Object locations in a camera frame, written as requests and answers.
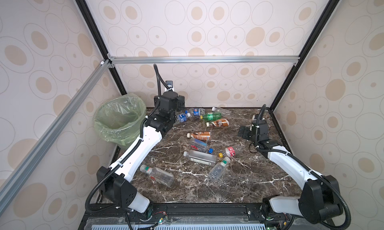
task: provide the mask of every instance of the dark marble table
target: dark marble table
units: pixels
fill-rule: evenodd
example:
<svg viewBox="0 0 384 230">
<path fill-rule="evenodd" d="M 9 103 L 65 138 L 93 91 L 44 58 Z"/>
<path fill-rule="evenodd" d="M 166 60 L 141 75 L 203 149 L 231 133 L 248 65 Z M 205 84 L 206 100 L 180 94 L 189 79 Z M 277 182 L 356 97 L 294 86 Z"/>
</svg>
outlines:
<svg viewBox="0 0 384 230">
<path fill-rule="evenodd" d="M 171 187 L 159 184 L 148 178 L 139 169 L 132 184 L 145 197 L 155 203 L 248 203 L 261 202 L 262 198 L 271 195 L 300 196 L 301 189 L 279 166 L 259 153 L 248 151 L 249 141 L 237 137 L 239 126 L 250 124 L 253 114 L 258 109 L 230 109 L 232 116 L 228 118 L 229 127 L 206 127 L 200 119 L 189 119 L 170 130 L 144 159 L 142 164 L 158 167 L 174 175 Z M 270 138 L 281 144 L 272 119 L 268 112 L 265 117 L 269 126 Z M 231 145 L 241 143 L 243 152 L 231 157 L 226 172 L 216 182 L 211 181 L 207 174 L 211 167 L 189 161 L 183 156 L 189 151 L 188 132 L 210 131 L 212 140 L 209 146 L 214 154 Z"/>
</svg>

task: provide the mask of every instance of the green plastic bag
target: green plastic bag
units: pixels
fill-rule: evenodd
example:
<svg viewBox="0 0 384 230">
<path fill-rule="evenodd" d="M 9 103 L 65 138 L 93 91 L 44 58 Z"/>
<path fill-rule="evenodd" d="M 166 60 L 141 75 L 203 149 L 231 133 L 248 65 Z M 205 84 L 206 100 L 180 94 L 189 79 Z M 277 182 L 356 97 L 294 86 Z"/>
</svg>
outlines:
<svg viewBox="0 0 384 230">
<path fill-rule="evenodd" d="M 95 113 L 94 130 L 107 142 L 127 149 L 140 134 L 146 105 L 137 95 L 128 93 L 104 103 Z"/>
</svg>

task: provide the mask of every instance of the patterned wallpaper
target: patterned wallpaper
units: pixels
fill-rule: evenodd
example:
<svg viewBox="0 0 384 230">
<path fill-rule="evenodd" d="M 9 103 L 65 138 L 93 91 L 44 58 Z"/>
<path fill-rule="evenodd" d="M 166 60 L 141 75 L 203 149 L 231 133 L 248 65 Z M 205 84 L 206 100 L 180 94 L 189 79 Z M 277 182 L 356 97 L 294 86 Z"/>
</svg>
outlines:
<svg viewBox="0 0 384 230">
<path fill-rule="evenodd" d="M 103 76 L 0 218 L 0 230 L 77 230 L 96 172 L 108 167 L 115 144 L 100 139 L 93 116 L 120 94 Z"/>
<path fill-rule="evenodd" d="M 292 63 L 158 64 L 161 77 L 174 82 L 186 107 L 261 107 L 271 105 Z M 129 92 L 153 107 L 157 95 L 152 65 L 118 64 Z"/>
<path fill-rule="evenodd" d="M 328 0 L 87 0 L 113 56 L 297 55 Z M 272 103 L 292 63 L 160 64 L 190 107 Z M 153 106 L 146 64 L 118 66 Z"/>
<path fill-rule="evenodd" d="M 88 0 L 115 56 L 298 54 L 328 0 Z"/>
<path fill-rule="evenodd" d="M 0 185 L 98 66 L 73 0 L 0 0 Z M 0 229 L 77 229 L 95 172 L 114 144 L 93 131 L 95 110 L 118 96 L 103 74 L 12 204 Z"/>
<path fill-rule="evenodd" d="M 342 0 L 275 112 L 293 153 L 338 180 L 353 230 L 384 225 L 383 53 L 384 0 Z"/>
</svg>

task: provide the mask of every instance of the black frame beam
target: black frame beam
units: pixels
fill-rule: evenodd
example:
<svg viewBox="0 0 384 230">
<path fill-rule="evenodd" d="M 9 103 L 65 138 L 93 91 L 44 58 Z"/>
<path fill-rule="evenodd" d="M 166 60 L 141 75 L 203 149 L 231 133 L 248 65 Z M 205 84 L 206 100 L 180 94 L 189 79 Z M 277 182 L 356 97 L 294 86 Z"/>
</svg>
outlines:
<svg viewBox="0 0 384 230">
<path fill-rule="evenodd" d="M 91 32 L 93 39 L 95 40 L 95 42 L 96 42 L 96 44 L 97 44 L 97 46 L 101 52 L 101 55 L 103 56 L 104 59 L 108 60 L 113 67 L 113 68 L 110 68 L 109 71 L 111 72 L 111 75 L 112 75 L 120 93 L 122 95 L 127 94 L 127 91 L 124 88 L 124 85 L 120 79 L 120 76 L 119 76 L 116 68 L 114 67 L 111 60 L 109 59 L 108 49 L 105 46 L 103 38 L 101 37 L 99 29 L 98 29 L 98 27 L 97 27 L 97 25 L 93 19 L 93 16 L 91 14 L 91 11 L 88 8 L 87 3 L 85 2 L 85 0 L 75 0 L 75 1 L 76 1 L 77 5 L 80 9 L 81 14 L 83 15 L 85 22 L 88 25 L 89 31 Z"/>
<path fill-rule="evenodd" d="M 288 74 L 287 78 L 285 79 L 283 85 L 281 86 L 279 92 L 277 93 L 275 99 L 273 100 L 270 109 L 274 111 L 277 107 L 277 104 L 280 102 L 281 98 L 283 97 L 285 91 L 288 89 L 289 85 L 293 81 L 293 78 L 295 77 L 297 71 L 300 69 L 301 65 L 305 61 L 307 55 L 309 54 L 312 46 L 316 42 L 317 38 L 319 37 L 321 31 L 324 29 L 324 26 L 327 24 L 329 18 L 331 17 L 333 10 L 336 8 L 337 4 L 340 0 L 329 0 L 327 5 L 324 8 L 323 13 L 321 14 L 319 20 L 317 21 L 313 31 L 311 32 L 307 42 L 305 43 L 303 49 L 301 50 L 299 54 L 299 61 L 296 65 L 294 65 Z"/>
</svg>

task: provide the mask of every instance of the clear plastic bottle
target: clear plastic bottle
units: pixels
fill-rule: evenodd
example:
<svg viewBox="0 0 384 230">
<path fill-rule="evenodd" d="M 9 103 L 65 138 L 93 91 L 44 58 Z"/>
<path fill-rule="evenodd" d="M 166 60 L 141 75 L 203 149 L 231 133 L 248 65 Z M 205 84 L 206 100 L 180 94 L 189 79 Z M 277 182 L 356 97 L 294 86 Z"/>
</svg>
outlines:
<svg viewBox="0 0 384 230">
<path fill-rule="evenodd" d="M 233 146 L 230 146 L 230 147 L 226 147 L 225 148 L 225 153 L 219 153 L 218 156 L 219 157 L 225 157 L 225 156 L 228 156 L 228 157 L 233 157 L 234 155 L 238 154 L 239 152 L 241 152 L 243 150 L 243 146 L 241 144 L 235 144 Z"/>
<path fill-rule="evenodd" d="M 185 113 L 189 112 L 192 117 L 200 117 L 205 114 L 204 108 L 190 108 L 185 111 Z"/>
<path fill-rule="evenodd" d="M 187 133 L 187 137 L 194 137 L 201 141 L 209 141 L 211 140 L 211 132 L 189 132 Z"/>
<path fill-rule="evenodd" d="M 189 152 L 185 151 L 184 156 L 190 161 L 203 163 L 212 167 L 217 162 L 217 156 L 195 150 L 190 150 Z"/>
<path fill-rule="evenodd" d="M 209 152 L 208 145 L 205 142 L 200 141 L 199 139 L 191 137 L 189 144 L 191 148 L 193 148 L 196 151 L 205 152 L 205 153 Z"/>
<path fill-rule="evenodd" d="M 207 122 L 207 127 L 209 127 L 209 126 L 228 127 L 229 121 L 228 121 L 228 119 L 221 118 L 221 119 L 213 121 L 213 122 Z"/>
<path fill-rule="evenodd" d="M 155 180 L 156 182 L 159 182 L 161 184 L 164 184 L 167 187 L 170 187 L 173 183 L 173 179 L 174 179 L 173 174 L 166 172 L 164 170 L 161 170 L 160 168 L 148 167 L 147 165 L 143 164 L 140 167 L 140 171 L 142 171 L 145 174 L 148 174 L 150 179 Z"/>
<path fill-rule="evenodd" d="M 204 116 L 200 116 L 204 122 L 212 122 L 221 118 L 221 112 L 208 112 Z"/>
<path fill-rule="evenodd" d="M 176 119 L 176 122 L 174 123 L 174 125 L 182 123 L 182 122 L 186 122 L 188 117 L 191 117 L 191 114 L 189 112 L 187 114 L 185 114 L 185 113 L 177 114 L 176 115 L 177 119 Z"/>
<path fill-rule="evenodd" d="M 212 108 L 212 112 L 221 112 L 221 116 L 223 117 L 228 117 L 231 115 L 231 111 L 227 110 L 227 109 L 224 109 L 224 108 L 215 108 L 213 107 Z"/>
<path fill-rule="evenodd" d="M 224 157 L 224 160 L 222 162 L 219 162 L 214 166 L 214 168 L 208 173 L 208 177 L 214 181 L 219 179 L 221 175 L 223 175 L 225 171 L 225 167 L 230 163 L 231 160 L 229 157 Z"/>
</svg>

